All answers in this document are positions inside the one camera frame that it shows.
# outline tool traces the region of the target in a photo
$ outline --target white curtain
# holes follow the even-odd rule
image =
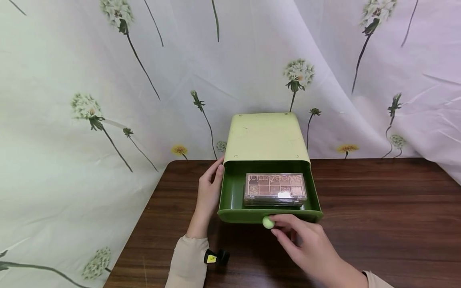
[[[102,287],[169,162],[219,157],[232,115],[292,100],[311,158],[422,156],[461,182],[460,1],[1,0],[0,14],[2,287]]]

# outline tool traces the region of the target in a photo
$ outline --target light green knob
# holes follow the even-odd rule
[[[272,221],[268,216],[262,219],[262,224],[266,229],[272,229],[275,226],[275,222]]]

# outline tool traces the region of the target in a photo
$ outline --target beige sleeve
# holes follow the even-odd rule
[[[208,248],[208,238],[179,238],[165,288],[203,288],[207,274],[203,261]]]
[[[386,283],[383,279],[374,275],[371,271],[364,271],[368,278],[368,288],[393,288],[391,285]]]

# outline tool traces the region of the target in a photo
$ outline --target dandelion print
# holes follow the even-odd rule
[[[293,92],[290,112],[293,108],[293,103],[295,102],[296,93],[299,89],[306,90],[306,86],[312,82],[314,74],[314,66],[308,63],[305,59],[299,58],[286,65],[283,75],[289,80],[286,86]]]
[[[131,50],[133,50],[133,53],[138,60],[139,65],[141,66],[142,70],[144,71],[144,74],[146,74],[147,78],[149,79],[150,85],[154,89],[155,94],[160,100],[160,96],[157,93],[157,90],[155,89],[154,85],[152,84],[152,80],[150,80],[149,74],[147,74],[146,69],[144,68],[144,65],[142,65],[141,60],[138,57],[138,54],[136,53],[135,47],[133,46],[133,43],[131,42],[130,38],[130,33],[128,31],[128,27],[133,23],[133,13],[131,12],[131,7],[128,4],[127,0],[100,0],[100,8],[101,11],[104,13],[106,16],[107,20],[109,21],[109,24],[116,27],[120,33],[125,35],[128,39],[128,42],[130,43]]]
[[[125,165],[128,167],[128,169],[131,172],[133,172],[131,167],[126,162],[125,158],[123,158],[122,154],[120,154],[117,147],[115,147],[114,142],[112,141],[111,137],[102,125],[101,120],[105,119],[102,116],[101,107],[99,106],[98,102],[90,94],[75,93],[71,101],[71,107],[75,119],[88,120],[91,125],[91,130],[104,131],[106,136],[109,138],[109,141],[111,142],[112,146],[115,148],[115,151],[117,151],[120,158],[123,160],[123,162],[125,162]]]
[[[104,270],[110,273],[111,270],[108,268],[110,262],[111,249],[109,247],[98,249],[96,254],[85,265],[85,268],[82,272],[83,278],[89,280],[96,279],[97,277],[101,276]]]
[[[411,21],[413,21],[414,12],[416,11],[416,7],[418,7],[418,2],[419,0],[416,0],[413,13],[411,14],[410,23],[408,23],[407,33],[405,34],[405,38],[403,39],[402,45],[400,45],[400,47],[403,47],[403,45],[405,45],[405,42],[407,41],[408,33],[410,33]]]
[[[365,44],[363,44],[362,51],[357,61],[355,68],[354,84],[352,84],[352,93],[354,93],[355,81],[357,80],[357,72],[359,71],[360,61],[362,60],[363,53],[365,52],[366,45],[370,37],[375,32],[376,28],[386,21],[392,14],[397,0],[368,0],[368,3],[363,7],[361,26],[365,27],[363,32],[366,36]]]
[[[0,258],[4,257],[8,250],[0,253]],[[10,268],[29,268],[29,269],[38,269],[38,270],[45,270],[45,271],[50,271],[58,274],[59,276],[63,277],[65,280],[69,281],[70,283],[74,284],[77,287],[80,288],[89,288],[87,286],[83,286],[75,282],[74,280],[70,279],[66,274],[62,273],[59,270],[56,270],[51,267],[47,266],[42,266],[42,265],[32,265],[32,264],[22,264],[22,263],[16,263],[16,262],[6,262],[6,261],[0,261],[0,272],[8,270]]]
[[[402,104],[399,103],[401,96],[402,96],[402,93],[396,94],[392,98],[392,104],[390,105],[390,107],[387,108],[387,110],[389,110],[389,114],[390,114],[390,123],[389,123],[389,127],[386,129],[386,133],[385,133],[386,139],[388,139],[387,133],[389,132],[390,128],[392,127],[392,122],[394,122],[394,117],[396,116],[396,110],[401,108],[400,105],[402,105]],[[392,145],[392,142],[390,142],[390,151],[386,155],[381,157],[381,159],[383,159],[384,157],[389,155],[389,153],[392,152],[393,147],[394,146]]]
[[[306,149],[309,149],[309,125],[311,124],[311,120],[312,120],[312,117],[314,117],[314,115],[317,115],[317,116],[320,116],[320,114],[322,113],[322,111],[320,111],[319,109],[317,108],[312,108],[309,113],[311,113],[311,117],[309,118],[309,122],[307,124],[307,133],[306,133]]]
[[[199,100],[199,96],[197,95],[197,92],[195,90],[192,90],[190,92],[190,94],[192,95],[192,97],[194,98],[194,105],[197,106],[199,108],[199,110],[203,113],[203,116],[205,116],[205,120],[207,121],[208,123],[208,127],[210,127],[210,134],[211,134],[211,147],[213,147],[213,153],[214,153],[214,157],[216,158],[216,160],[218,160],[218,157],[216,156],[216,151],[214,150],[214,142],[213,142],[213,131],[211,130],[211,125],[210,125],[210,122],[208,121],[208,118],[205,114],[205,111],[203,110],[203,106],[205,106],[205,104],[203,104],[204,101],[200,101]]]
[[[173,148],[171,148],[171,153],[177,155],[177,156],[181,156],[183,155],[184,158],[187,159],[186,155],[187,155],[187,149],[186,147],[184,147],[183,145],[176,145],[176,146],[173,146]]]
[[[150,162],[150,164],[152,164],[152,166],[154,167],[154,169],[158,172],[157,168],[155,167],[155,165],[152,163],[151,160],[149,160],[149,158],[147,158],[146,154],[144,154],[141,149],[139,149],[139,147],[136,145],[136,143],[133,141],[133,139],[131,138],[131,134],[133,134],[133,131],[131,131],[130,128],[123,128],[123,133],[126,135],[127,138],[129,138],[131,140],[131,142],[133,142],[133,144],[135,145],[136,149],[138,149],[139,152],[141,152],[142,155],[144,155],[144,157],[147,159],[147,161]]]
[[[350,144],[341,145],[340,147],[336,149],[336,151],[338,151],[339,153],[346,153],[346,157],[344,157],[344,159],[347,158],[347,156],[349,155],[349,152],[353,152],[357,150],[359,150],[359,147],[357,145],[350,145]]]
[[[406,144],[407,142],[405,141],[405,139],[404,139],[402,136],[399,136],[399,135],[392,135],[392,136],[389,138],[389,143],[392,145],[392,146],[391,146],[391,149],[390,149],[390,151],[389,151],[386,155],[384,155],[383,157],[381,157],[381,159],[384,158],[384,157],[386,157],[387,155],[389,155],[389,154],[392,152],[392,147],[395,147],[395,148],[397,148],[397,149],[400,150],[400,153],[399,153],[397,156],[395,156],[394,158],[399,157],[400,155],[402,155],[402,147],[405,146],[405,144]]]
[[[10,1],[11,4],[13,4],[13,5],[16,7],[16,9],[19,10],[19,12],[21,12],[24,16],[27,16],[26,13],[24,13],[24,11],[22,11],[21,8],[19,8],[19,7],[16,5],[16,3],[13,2],[13,0],[9,0],[9,1]]]
[[[214,20],[216,21],[216,33],[218,33],[218,42],[219,42],[219,20],[218,20],[218,15],[216,14],[216,7],[214,6],[214,0],[211,0],[211,4],[213,5]]]
[[[219,152],[225,153],[225,152],[226,152],[226,148],[227,148],[227,142],[218,141],[218,143],[216,143],[216,149],[217,149]]]
[[[157,28],[157,33],[159,34],[160,42],[162,42],[162,47],[163,47],[162,35],[160,35],[160,31],[159,31],[159,28],[157,27],[157,23],[155,22],[154,16],[152,15],[152,12],[150,11],[149,5],[147,4],[146,0],[144,0],[144,3],[146,3],[147,10],[149,10],[149,13],[150,13],[150,17],[152,18],[152,20],[153,20],[153,22],[155,24],[155,27]]]

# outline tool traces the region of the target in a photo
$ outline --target hand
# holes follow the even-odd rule
[[[291,259],[311,277],[327,288],[367,288],[365,275],[342,260],[318,224],[304,222],[294,215],[270,216],[276,227],[271,232],[277,237]]]
[[[206,238],[207,236],[210,218],[219,202],[221,182],[224,174],[223,161],[224,156],[214,162],[199,179],[197,204],[195,205],[195,212],[186,233],[186,237],[188,238]],[[214,181],[211,183],[211,178],[215,173]]]

